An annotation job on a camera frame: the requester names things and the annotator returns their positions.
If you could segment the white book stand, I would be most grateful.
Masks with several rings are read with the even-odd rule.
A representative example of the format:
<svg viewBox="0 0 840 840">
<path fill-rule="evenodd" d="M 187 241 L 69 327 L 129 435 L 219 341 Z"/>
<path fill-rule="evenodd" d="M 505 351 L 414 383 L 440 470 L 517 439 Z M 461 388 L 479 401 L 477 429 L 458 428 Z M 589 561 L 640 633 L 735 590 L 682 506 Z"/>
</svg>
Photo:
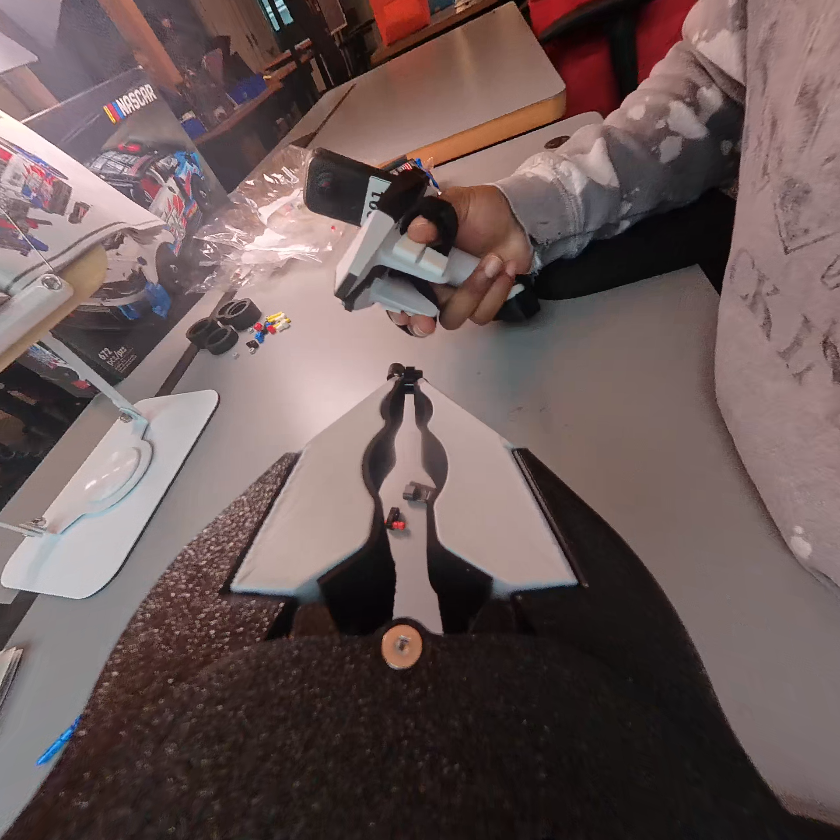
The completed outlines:
<svg viewBox="0 0 840 840">
<path fill-rule="evenodd" d="M 121 570 L 219 404 L 213 390 L 132 403 L 107 383 L 53 328 L 105 280 L 107 257 L 96 245 L 64 269 L 46 271 L 25 289 L 2 295 L 2 369 L 42 342 L 92 383 L 119 412 L 47 510 L 2 530 L 21 542 L 2 568 L 2 587 L 86 599 Z"/>
</svg>

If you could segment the small blue brick piece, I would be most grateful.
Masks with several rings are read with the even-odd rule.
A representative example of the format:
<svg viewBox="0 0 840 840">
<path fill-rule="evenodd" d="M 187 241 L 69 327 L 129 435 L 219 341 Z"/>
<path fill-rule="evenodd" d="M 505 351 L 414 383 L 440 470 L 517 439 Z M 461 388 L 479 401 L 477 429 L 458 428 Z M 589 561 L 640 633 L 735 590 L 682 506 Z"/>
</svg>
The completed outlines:
<svg viewBox="0 0 840 840">
<path fill-rule="evenodd" d="M 36 767 L 44 767 L 52 762 L 66 748 L 81 722 L 79 715 L 49 746 L 35 762 Z"/>
</svg>

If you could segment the black toy car set box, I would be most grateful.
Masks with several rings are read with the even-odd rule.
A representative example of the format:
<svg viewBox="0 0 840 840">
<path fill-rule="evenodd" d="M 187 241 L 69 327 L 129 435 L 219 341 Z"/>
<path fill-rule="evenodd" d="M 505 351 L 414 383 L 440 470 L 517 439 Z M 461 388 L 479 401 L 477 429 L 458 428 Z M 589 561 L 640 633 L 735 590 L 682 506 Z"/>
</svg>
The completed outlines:
<svg viewBox="0 0 840 840">
<path fill-rule="evenodd" d="M 196 234 L 226 192 L 140 67 L 24 124 L 163 222 L 142 238 L 126 232 L 107 239 L 103 286 L 56 329 L 63 343 L 118 384 L 203 295 Z"/>
</svg>

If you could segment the grey table with wooden edge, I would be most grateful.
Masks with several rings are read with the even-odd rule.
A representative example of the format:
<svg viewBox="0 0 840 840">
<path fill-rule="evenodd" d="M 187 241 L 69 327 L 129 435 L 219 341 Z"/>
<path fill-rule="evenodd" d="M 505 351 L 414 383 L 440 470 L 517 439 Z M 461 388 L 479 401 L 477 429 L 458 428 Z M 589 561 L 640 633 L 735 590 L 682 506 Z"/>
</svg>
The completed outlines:
<svg viewBox="0 0 840 840">
<path fill-rule="evenodd" d="M 563 79 L 505 3 L 328 91 L 279 147 L 441 165 L 562 120 Z"/>
</svg>

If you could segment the clear plastic bag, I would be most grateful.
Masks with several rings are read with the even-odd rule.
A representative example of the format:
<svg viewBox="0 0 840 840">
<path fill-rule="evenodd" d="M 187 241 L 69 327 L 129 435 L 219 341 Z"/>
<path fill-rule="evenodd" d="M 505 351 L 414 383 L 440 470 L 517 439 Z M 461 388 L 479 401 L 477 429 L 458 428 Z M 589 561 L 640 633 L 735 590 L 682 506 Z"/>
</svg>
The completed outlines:
<svg viewBox="0 0 840 840">
<path fill-rule="evenodd" d="M 187 289 L 252 287 L 293 261 L 329 262 L 396 179 L 330 150 L 273 151 L 199 227 Z"/>
</svg>

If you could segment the person's right forearm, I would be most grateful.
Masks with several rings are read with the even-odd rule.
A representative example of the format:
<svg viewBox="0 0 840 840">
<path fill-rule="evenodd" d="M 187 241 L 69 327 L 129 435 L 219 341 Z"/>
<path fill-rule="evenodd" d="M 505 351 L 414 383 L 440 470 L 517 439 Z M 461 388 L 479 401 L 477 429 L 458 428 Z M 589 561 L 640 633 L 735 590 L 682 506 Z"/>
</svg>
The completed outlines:
<svg viewBox="0 0 840 840">
<path fill-rule="evenodd" d="M 737 178 L 747 12 L 746 2 L 697 2 L 681 40 L 602 123 L 497 183 L 530 242 L 530 270 Z"/>
</svg>

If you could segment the open instruction booklet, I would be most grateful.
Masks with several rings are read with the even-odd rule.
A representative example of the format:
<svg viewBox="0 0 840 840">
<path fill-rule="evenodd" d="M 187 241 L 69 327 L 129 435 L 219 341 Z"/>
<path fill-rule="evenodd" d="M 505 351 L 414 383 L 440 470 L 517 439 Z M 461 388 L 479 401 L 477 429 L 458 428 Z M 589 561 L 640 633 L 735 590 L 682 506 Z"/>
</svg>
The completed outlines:
<svg viewBox="0 0 840 840">
<path fill-rule="evenodd" d="M 1 290 L 19 294 L 107 238 L 164 224 L 63 150 L 1 113 Z"/>
</svg>

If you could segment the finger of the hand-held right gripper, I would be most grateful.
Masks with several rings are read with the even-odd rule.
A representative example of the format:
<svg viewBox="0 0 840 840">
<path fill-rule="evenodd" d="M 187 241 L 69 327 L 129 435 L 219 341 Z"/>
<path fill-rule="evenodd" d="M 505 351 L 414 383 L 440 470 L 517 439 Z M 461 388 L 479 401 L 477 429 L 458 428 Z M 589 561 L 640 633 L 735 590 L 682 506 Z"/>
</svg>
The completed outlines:
<svg viewBox="0 0 840 840">
<path fill-rule="evenodd" d="M 366 307 L 359 299 L 371 286 L 372 271 L 382 265 L 397 239 L 395 219 L 384 212 L 371 212 L 335 269 L 333 294 L 344 310 Z"/>
</svg>

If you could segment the orange bin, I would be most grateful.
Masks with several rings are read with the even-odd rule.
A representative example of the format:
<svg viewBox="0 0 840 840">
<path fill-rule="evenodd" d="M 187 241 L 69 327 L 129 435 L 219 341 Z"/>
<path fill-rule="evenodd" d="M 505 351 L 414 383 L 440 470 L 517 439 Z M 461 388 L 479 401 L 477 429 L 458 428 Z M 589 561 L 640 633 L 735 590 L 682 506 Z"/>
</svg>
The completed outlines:
<svg viewBox="0 0 840 840">
<path fill-rule="evenodd" d="M 370 1 L 369 4 L 384 46 L 392 46 L 431 22 L 428 1 Z"/>
</svg>

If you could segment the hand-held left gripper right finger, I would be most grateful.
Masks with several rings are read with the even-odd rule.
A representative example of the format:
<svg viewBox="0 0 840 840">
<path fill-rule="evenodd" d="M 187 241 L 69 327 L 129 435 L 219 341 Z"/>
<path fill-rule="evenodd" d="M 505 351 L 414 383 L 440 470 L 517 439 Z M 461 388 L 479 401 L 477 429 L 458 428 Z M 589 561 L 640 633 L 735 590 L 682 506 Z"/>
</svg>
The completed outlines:
<svg viewBox="0 0 840 840">
<path fill-rule="evenodd" d="M 559 538 L 514 445 L 424 377 L 415 384 L 429 507 L 428 571 L 448 602 L 575 587 Z"/>
</svg>

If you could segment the person's grey printed sweatshirt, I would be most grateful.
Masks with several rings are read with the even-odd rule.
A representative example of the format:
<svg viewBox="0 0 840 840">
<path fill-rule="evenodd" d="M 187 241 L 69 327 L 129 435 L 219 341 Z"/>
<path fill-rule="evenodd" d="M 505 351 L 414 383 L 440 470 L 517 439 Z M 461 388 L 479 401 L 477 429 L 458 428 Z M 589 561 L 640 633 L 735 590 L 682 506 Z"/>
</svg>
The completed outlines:
<svg viewBox="0 0 840 840">
<path fill-rule="evenodd" d="M 794 557 L 839 582 L 839 3 L 747 2 L 717 399 Z"/>
</svg>

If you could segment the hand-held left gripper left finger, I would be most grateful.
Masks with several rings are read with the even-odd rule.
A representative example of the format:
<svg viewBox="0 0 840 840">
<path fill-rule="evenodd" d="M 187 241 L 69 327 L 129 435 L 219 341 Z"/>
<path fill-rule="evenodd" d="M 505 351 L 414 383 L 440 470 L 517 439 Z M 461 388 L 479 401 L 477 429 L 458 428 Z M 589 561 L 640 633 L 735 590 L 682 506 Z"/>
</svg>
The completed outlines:
<svg viewBox="0 0 840 840">
<path fill-rule="evenodd" d="M 388 380 L 312 438 L 234 573 L 236 594 L 320 598 L 319 583 L 371 544 L 396 464 L 404 394 Z"/>
</svg>

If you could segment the small instruction booklet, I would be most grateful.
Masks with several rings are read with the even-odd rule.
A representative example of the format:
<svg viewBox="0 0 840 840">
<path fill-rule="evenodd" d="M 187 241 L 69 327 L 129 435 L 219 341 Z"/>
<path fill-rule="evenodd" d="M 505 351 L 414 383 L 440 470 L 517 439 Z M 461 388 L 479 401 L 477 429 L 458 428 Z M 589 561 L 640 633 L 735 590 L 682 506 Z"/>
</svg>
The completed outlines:
<svg viewBox="0 0 840 840">
<path fill-rule="evenodd" d="M 1 651 L 1 686 L 0 703 L 3 708 L 8 692 L 11 690 L 14 679 L 21 665 L 25 649 L 19 646 L 8 647 Z"/>
</svg>

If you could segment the grey desk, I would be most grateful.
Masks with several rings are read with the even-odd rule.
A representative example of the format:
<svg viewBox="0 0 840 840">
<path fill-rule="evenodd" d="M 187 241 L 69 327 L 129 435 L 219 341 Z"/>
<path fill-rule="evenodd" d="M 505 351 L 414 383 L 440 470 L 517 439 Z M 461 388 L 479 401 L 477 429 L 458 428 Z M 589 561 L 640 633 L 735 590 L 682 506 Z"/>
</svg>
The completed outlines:
<svg viewBox="0 0 840 840">
<path fill-rule="evenodd" d="M 83 601 L 2 590 L 24 608 L 2 647 L 25 649 L 2 711 L 2 833 L 175 556 L 275 460 L 382 385 L 392 362 L 529 448 L 611 524 L 672 601 L 764 778 L 791 809 L 838 821 L 838 589 L 790 553 L 732 446 L 713 386 L 718 295 L 698 268 L 546 302 L 518 327 L 429 339 L 380 309 L 342 310 L 327 264 L 251 296 L 290 329 L 255 355 L 189 359 L 185 330 L 209 296 L 120 386 L 131 401 L 215 390 L 219 404 L 113 581 Z"/>
</svg>

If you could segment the person's right hand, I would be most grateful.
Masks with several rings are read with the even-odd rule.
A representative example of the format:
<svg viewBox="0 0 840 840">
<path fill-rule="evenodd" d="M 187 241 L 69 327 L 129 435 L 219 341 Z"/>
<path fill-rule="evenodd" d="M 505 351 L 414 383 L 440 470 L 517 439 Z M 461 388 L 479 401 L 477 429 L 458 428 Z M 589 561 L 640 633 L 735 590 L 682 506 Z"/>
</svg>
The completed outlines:
<svg viewBox="0 0 840 840">
<path fill-rule="evenodd" d="M 485 326 L 494 321 L 508 299 L 516 278 L 532 265 L 529 236 L 511 210 L 504 193 L 494 185 L 455 186 L 440 198 L 458 219 L 457 249 L 479 258 L 460 287 L 433 285 L 436 317 L 387 311 L 388 318 L 415 338 L 424 339 L 436 328 L 453 331 L 468 322 Z"/>
</svg>

